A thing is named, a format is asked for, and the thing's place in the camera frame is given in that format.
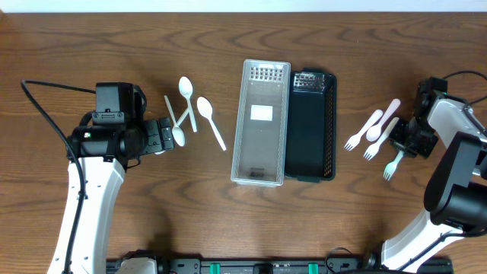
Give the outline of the white plastic fork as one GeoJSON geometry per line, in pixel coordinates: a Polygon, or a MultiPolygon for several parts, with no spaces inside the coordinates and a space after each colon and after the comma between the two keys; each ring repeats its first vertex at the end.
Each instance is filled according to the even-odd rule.
{"type": "Polygon", "coordinates": [[[381,134],[380,138],[372,145],[368,147],[366,152],[364,153],[363,157],[366,160],[371,160],[380,150],[381,145],[387,140],[389,137],[390,133],[392,132],[393,128],[399,121],[399,117],[394,117],[390,123],[388,124],[387,128],[384,130],[384,132],[381,134]]]}

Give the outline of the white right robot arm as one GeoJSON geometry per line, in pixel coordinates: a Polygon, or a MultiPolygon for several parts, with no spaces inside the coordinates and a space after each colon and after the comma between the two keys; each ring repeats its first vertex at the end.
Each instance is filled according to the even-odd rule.
{"type": "Polygon", "coordinates": [[[486,234],[485,128],[462,98],[442,95],[427,109],[426,123],[447,150],[429,180],[424,208],[398,235],[381,245],[377,267],[417,272],[438,251],[486,234]]]}

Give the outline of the pink plastic spoon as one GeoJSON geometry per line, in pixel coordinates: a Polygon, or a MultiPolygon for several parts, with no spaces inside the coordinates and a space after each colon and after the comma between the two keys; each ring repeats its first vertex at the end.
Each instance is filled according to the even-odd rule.
{"type": "Polygon", "coordinates": [[[389,107],[386,109],[385,113],[383,116],[380,118],[379,122],[372,126],[366,133],[366,139],[369,142],[376,141],[382,132],[382,127],[384,123],[395,113],[395,111],[399,108],[401,104],[400,99],[393,99],[389,105],[389,107]]]}

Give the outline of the mint green plastic fork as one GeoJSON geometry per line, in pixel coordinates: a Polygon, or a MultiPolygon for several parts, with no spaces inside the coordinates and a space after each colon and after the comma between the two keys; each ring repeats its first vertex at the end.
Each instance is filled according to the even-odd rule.
{"type": "Polygon", "coordinates": [[[389,181],[392,178],[392,176],[394,175],[397,169],[399,162],[403,159],[403,156],[404,156],[404,152],[399,151],[395,159],[391,161],[389,164],[387,164],[387,166],[384,169],[385,180],[389,181]]]}

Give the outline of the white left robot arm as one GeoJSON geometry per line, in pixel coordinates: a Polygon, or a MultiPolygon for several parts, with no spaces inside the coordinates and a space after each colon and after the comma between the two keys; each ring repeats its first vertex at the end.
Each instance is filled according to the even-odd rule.
{"type": "MultiPolygon", "coordinates": [[[[86,183],[86,193],[68,272],[105,273],[113,209],[124,181],[125,171],[118,161],[105,161],[102,157],[83,158],[80,165],[86,183]]],[[[69,222],[75,220],[75,208],[79,199],[78,169],[73,163],[68,166],[68,178],[68,200],[49,273],[66,272],[65,258],[72,229],[69,222]]]]}

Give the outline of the pale pink plastic fork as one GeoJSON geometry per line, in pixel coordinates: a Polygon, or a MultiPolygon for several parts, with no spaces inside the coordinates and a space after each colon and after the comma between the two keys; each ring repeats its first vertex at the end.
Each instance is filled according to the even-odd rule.
{"type": "Polygon", "coordinates": [[[344,148],[347,151],[351,151],[355,148],[361,141],[361,137],[383,116],[382,110],[375,110],[372,115],[369,117],[367,122],[362,126],[362,128],[353,136],[349,138],[349,140],[344,145],[344,148]]]}

